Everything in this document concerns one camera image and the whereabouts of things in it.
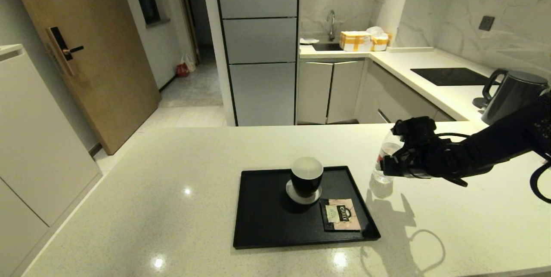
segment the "black tray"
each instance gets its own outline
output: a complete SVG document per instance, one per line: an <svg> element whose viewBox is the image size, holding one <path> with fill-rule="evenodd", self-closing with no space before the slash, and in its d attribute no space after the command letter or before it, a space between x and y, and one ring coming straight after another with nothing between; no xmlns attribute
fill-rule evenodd
<svg viewBox="0 0 551 277"><path fill-rule="evenodd" d="M321 198L352 199L361 232L325 232L319 202L295 203L285 192L290 169L243 171L234 248L358 242L381 237L347 166L325 167Z"/></svg>

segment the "kitchen counter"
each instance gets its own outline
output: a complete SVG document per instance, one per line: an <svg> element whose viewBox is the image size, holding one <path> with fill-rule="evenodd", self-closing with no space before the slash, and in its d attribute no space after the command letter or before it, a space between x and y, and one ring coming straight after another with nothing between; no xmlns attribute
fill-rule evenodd
<svg viewBox="0 0 551 277"><path fill-rule="evenodd" d="M490 77L493 69L483 67L445 51L427 48L388 48L378 52L315 51L313 46L300 46L301 59L313 58L370 58L383 66L410 88L428 99L443 112L457 121L472 121L487 126L480 117L480 109L472 105L475 97L482 97L483 86L437 86L412 68L460 68L465 67L485 77ZM495 92L497 86L490 89Z"/></svg>
<svg viewBox="0 0 551 277"><path fill-rule="evenodd" d="M471 134L471 122L437 123ZM551 271L551 210L529 187L529 153L469 177L370 181L391 124L167 128L146 132L26 277L457 276ZM382 238L235 250L240 173L301 156L347 165Z"/></svg>
<svg viewBox="0 0 551 277"><path fill-rule="evenodd" d="M322 59L322 58L367 58L371 51L344 51L344 50L327 50L318 51L312 45L299 46L300 59Z"/></svg>

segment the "cable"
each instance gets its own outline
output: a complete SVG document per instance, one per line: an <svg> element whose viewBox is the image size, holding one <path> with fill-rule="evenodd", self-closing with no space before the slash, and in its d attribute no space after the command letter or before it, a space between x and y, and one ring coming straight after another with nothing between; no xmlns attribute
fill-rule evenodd
<svg viewBox="0 0 551 277"><path fill-rule="evenodd" d="M532 174L530 177L530 188L532 189L532 192L539 197L542 201L551 204L551 199L546 198L538 189L538 179L539 177L545 172L546 169L549 169L551 166L551 162L547 160L547 162L539 167L539 169L536 169L536 171Z"/></svg>

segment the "label on bottle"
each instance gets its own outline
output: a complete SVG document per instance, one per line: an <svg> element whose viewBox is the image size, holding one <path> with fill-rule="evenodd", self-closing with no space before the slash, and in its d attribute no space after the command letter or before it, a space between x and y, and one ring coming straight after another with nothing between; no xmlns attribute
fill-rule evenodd
<svg viewBox="0 0 551 277"><path fill-rule="evenodd" d="M393 155L394 152L400 150L400 148L400 145L394 144L394 142L384 142L381 145L379 156L377 157L377 162L375 163L375 169L377 169L378 171L382 171L381 164L379 163L380 160L382 160L384 156Z"/></svg>

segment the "wooden door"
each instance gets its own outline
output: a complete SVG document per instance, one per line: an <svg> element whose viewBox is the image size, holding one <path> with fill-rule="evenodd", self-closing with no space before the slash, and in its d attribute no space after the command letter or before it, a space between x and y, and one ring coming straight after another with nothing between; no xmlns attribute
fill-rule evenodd
<svg viewBox="0 0 551 277"><path fill-rule="evenodd" d="M22 1L105 151L114 154L160 101L128 1ZM67 49L84 48L63 53L59 37Z"/></svg>

